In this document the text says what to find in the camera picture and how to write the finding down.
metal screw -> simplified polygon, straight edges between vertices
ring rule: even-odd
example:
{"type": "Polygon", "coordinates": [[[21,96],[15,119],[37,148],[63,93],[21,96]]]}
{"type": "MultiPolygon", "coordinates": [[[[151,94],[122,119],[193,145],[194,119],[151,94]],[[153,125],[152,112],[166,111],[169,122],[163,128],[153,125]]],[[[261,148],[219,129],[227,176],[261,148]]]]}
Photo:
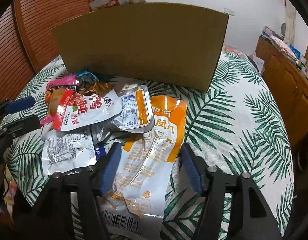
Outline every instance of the metal screw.
{"type": "Polygon", "coordinates": [[[62,175],[62,173],[60,173],[59,171],[56,171],[56,172],[53,173],[52,177],[57,179],[57,178],[61,177],[61,175],[62,175]]]}
{"type": "Polygon", "coordinates": [[[249,179],[249,178],[250,178],[250,174],[249,174],[248,172],[243,172],[243,173],[241,174],[241,176],[242,176],[243,178],[245,178],[245,179],[249,179]]]}
{"type": "Polygon", "coordinates": [[[207,167],[207,170],[208,170],[209,172],[215,172],[215,171],[217,171],[217,168],[216,168],[215,166],[208,166],[208,167],[207,167]]]}
{"type": "Polygon", "coordinates": [[[87,171],[94,171],[94,165],[89,165],[86,167],[87,171]]]}

tablecloth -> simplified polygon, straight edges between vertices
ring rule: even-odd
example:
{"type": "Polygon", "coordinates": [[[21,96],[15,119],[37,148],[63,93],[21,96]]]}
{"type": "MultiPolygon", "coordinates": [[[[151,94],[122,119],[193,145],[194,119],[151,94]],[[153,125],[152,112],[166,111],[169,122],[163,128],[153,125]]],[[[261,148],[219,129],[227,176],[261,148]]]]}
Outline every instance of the tablecloth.
{"type": "MultiPolygon", "coordinates": [[[[8,115],[1,126],[31,114],[39,118],[45,116],[47,82],[67,74],[60,56],[50,62],[18,96],[33,96],[35,106],[8,115]]],[[[283,235],[291,212],[294,187],[290,145],[275,100],[253,65],[247,59],[222,52],[208,92],[153,81],[144,81],[144,84],[151,96],[170,95],[187,102],[184,142],[188,142],[194,153],[202,156],[208,165],[216,165],[225,173],[249,172],[283,235]]],[[[41,134],[42,129],[15,139],[6,154],[8,168],[31,205],[48,181],[41,164],[41,134]]],[[[127,138],[127,133],[112,134],[105,141],[106,150],[114,141],[124,144],[127,138]]],[[[166,190],[162,232],[171,239],[190,239],[198,224],[203,201],[193,192],[178,157],[166,190]]],[[[77,203],[73,202],[75,233],[82,239],[77,203]]],[[[226,238],[230,202],[231,195],[228,194],[219,239],[226,238]]]]}

orange snack package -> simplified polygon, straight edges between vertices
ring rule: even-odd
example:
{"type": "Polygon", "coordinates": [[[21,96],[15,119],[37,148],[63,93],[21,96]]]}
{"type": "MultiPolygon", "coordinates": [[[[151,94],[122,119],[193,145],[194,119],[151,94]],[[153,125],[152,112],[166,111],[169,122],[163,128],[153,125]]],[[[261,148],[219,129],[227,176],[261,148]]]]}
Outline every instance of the orange snack package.
{"type": "Polygon", "coordinates": [[[130,136],[102,205],[109,231],[137,240],[160,239],[166,188],[185,134],[185,101],[155,96],[151,104],[155,125],[147,133],[130,136]],[[113,216],[117,223],[131,221],[130,227],[113,224],[113,216]]]}

wooden wardrobe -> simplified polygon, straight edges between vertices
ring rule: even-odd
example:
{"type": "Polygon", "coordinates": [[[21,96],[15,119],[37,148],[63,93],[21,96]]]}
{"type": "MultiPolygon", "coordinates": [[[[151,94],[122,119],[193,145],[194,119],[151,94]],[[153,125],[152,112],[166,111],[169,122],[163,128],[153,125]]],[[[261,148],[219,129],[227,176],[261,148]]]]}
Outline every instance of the wooden wardrobe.
{"type": "Polygon", "coordinates": [[[59,52],[51,28],[90,12],[93,0],[14,0],[0,18],[0,101],[17,97],[59,52]]]}

cardboard flap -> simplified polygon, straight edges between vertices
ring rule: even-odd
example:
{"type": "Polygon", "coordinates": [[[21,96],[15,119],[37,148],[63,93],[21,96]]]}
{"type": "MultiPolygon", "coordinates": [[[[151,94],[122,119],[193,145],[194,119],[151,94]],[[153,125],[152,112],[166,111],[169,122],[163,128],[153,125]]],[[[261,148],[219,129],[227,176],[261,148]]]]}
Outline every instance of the cardboard flap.
{"type": "Polygon", "coordinates": [[[174,3],[103,8],[52,29],[69,72],[89,70],[207,91],[228,15],[174,3]]]}

